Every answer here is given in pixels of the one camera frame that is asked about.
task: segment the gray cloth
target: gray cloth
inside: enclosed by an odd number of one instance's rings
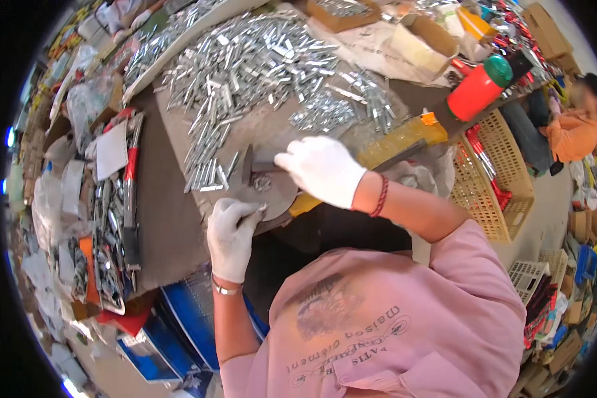
[[[524,160],[537,171],[546,172],[555,160],[548,139],[537,129],[548,125],[548,105],[540,91],[528,96],[527,103],[528,113],[517,101],[501,106],[500,112],[509,125]]]

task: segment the hand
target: hand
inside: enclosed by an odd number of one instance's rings
[[[221,198],[208,219],[208,247],[213,274],[234,283],[243,283],[252,254],[252,235],[263,219],[258,203]]]
[[[120,31],[118,31],[115,36],[112,37],[112,42],[115,43],[115,45],[120,44],[122,41],[124,41],[126,39],[126,37],[128,37],[129,32],[125,29],[122,29]]]
[[[146,10],[144,12],[142,12],[141,14],[137,15],[137,17],[135,17],[135,19],[133,20],[132,24],[130,24],[130,28],[133,31],[136,31],[137,29],[139,29],[143,24],[146,23],[146,21],[150,18],[150,16],[153,13],[150,10]]]
[[[560,109],[560,102],[555,99],[555,97],[550,97],[548,101],[548,109],[553,115],[559,115],[562,113],[562,110]]]
[[[318,200],[343,209],[351,208],[360,179],[367,171],[345,146],[326,136],[292,141],[287,153],[274,157],[294,183]]]

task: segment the orange tag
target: orange tag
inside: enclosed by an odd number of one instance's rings
[[[435,118],[435,113],[433,112],[423,113],[420,116],[420,120],[422,120],[422,123],[424,125],[432,125],[438,123],[438,119]]]

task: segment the hammer head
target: hammer head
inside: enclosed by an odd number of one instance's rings
[[[252,144],[248,144],[246,155],[243,156],[243,168],[241,169],[241,182],[243,185],[250,185],[252,179],[252,161],[254,155],[252,151]]]

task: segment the paper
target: paper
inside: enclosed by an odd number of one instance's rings
[[[114,172],[128,164],[127,123],[124,120],[96,139],[97,181],[109,178]]]
[[[441,76],[436,80],[429,79],[389,47],[396,25],[378,21],[333,34],[318,20],[310,18],[307,29],[312,36],[325,40],[328,44],[338,44],[340,48],[334,53],[351,64],[378,72],[390,79],[437,87],[449,86],[446,78]]]

